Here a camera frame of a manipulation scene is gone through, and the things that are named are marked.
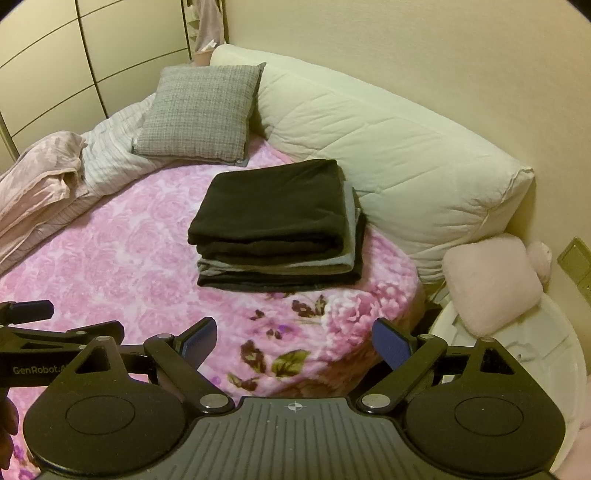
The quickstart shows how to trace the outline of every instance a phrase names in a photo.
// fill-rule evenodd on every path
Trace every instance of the pink plush toy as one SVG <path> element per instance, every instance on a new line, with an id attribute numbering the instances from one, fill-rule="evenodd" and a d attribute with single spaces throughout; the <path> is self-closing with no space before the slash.
<path id="1" fill-rule="evenodd" d="M 551 262 L 543 243 L 526 249 L 508 233 L 450 248 L 443 274 L 466 330 L 476 337 L 492 335 L 534 307 L 550 278 Z"/>

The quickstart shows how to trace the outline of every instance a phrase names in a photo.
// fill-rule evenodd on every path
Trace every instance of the wall socket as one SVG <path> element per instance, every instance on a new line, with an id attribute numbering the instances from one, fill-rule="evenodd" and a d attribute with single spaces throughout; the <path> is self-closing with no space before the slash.
<path id="1" fill-rule="evenodd" d="M 578 237 L 558 257 L 558 265 L 577 284 L 581 295 L 591 305 L 591 251 Z"/>

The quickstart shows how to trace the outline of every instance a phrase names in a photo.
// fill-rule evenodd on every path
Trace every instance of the metal screw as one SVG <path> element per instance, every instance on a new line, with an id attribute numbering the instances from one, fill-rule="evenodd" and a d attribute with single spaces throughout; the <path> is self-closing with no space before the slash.
<path id="1" fill-rule="evenodd" d="M 381 393 L 372 393 L 364 396 L 361 403 L 367 408 L 384 408 L 390 405 L 390 398 Z"/>
<path id="2" fill-rule="evenodd" d="M 210 393 L 202 396 L 200 402 L 205 408 L 222 408 L 228 404 L 229 400 L 225 395 Z"/>

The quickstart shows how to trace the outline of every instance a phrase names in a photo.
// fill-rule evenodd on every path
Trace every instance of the stack of folded clothes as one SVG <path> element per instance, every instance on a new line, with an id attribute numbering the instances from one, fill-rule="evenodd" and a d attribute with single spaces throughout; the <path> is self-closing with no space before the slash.
<path id="1" fill-rule="evenodd" d="M 335 160 L 219 174 L 189 227 L 197 283 L 267 292 L 353 284 L 365 223 Z"/>

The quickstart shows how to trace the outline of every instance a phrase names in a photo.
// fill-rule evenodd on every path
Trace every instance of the finger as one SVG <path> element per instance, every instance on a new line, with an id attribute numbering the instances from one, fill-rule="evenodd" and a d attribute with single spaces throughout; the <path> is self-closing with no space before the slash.
<path id="1" fill-rule="evenodd" d="M 8 470 L 10 467 L 10 458 L 14 450 L 12 437 L 6 430 L 0 430 L 0 468 Z"/>
<path id="2" fill-rule="evenodd" d="M 10 434 L 18 433 L 18 409 L 10 398 L 6 398 L 0 405 L 1 426 Z"/>

